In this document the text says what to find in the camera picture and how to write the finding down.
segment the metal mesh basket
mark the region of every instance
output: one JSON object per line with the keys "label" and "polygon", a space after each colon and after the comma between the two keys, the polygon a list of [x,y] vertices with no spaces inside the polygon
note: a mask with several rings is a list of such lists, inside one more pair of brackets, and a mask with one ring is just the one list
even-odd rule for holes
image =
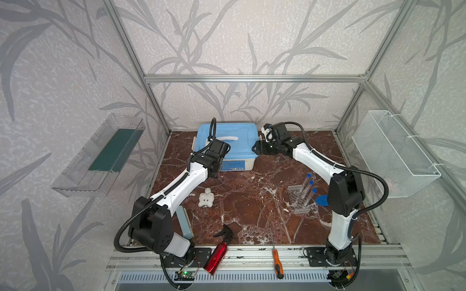
{"label": "metal mesh basket", "polygon": [[369,111],[353,141],[369,170],[385,179],[391,198],[411,196],[440,177],[437,167],[389,111]]}

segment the container label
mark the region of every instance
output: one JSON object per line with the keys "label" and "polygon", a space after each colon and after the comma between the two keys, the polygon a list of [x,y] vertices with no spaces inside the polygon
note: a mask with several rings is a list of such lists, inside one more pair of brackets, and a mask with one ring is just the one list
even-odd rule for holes
{"label": "container label", "polygon": [[223,161],[221,171],[244,171],[245,161]]}

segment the leaf pattern wallpaper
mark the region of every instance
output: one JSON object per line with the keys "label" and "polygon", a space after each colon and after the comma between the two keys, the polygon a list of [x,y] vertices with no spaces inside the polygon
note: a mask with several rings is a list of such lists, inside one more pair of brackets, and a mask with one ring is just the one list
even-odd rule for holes
{"label": "leaf pattern wallpaper", "polygon": [[[0,290],[94,290],[167,135],[100,1],[0,0]],[[109,113],[146,130],[105,198],[51,189]]]}
{"label": "leaf pattern wallpaper", "polygon": [[[418,1],[371,79],[463,186],[465,6],[464,0]],[[349,159],[362,168],[351,137],[367,110],[377,109],[364,93],[339,133]],[[377,200],[378,187],[364,183],[368,199]],[[439,181],[411,197],[388,199],[376,214],[390,242],[403,245],[426,291],[464,289],[466,214]]]}
{"label": "leaf pattern wallpaper", "polygon": [[[223,0],[207,5],[199,0],[116,0],[115,4],[146,74],[361,74],[401,2]],[[262,126],[290,115],[307,129],[334,129],[356,86],[151,84],[170,127],[185,130],[197,129],[209,116]]]}

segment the white plush toy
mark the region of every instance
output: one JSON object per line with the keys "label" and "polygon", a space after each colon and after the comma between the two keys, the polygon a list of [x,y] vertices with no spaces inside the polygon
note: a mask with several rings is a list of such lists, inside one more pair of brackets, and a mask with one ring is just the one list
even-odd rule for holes
{"label": "white plush toy", "polygon": [[213,205],[213,193],[210,188],[206,188],[204,193],[199,195],[199,207],[212,207]]}

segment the blue round object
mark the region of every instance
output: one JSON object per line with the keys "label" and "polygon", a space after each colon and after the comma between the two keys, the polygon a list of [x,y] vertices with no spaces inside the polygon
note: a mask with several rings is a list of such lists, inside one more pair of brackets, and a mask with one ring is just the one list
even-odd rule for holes
{"label": "blue round object", "polygon": [[315,199],[315,203],[320,206],[328,206],[329,203],[327,202],[328,195],[321,195]]}

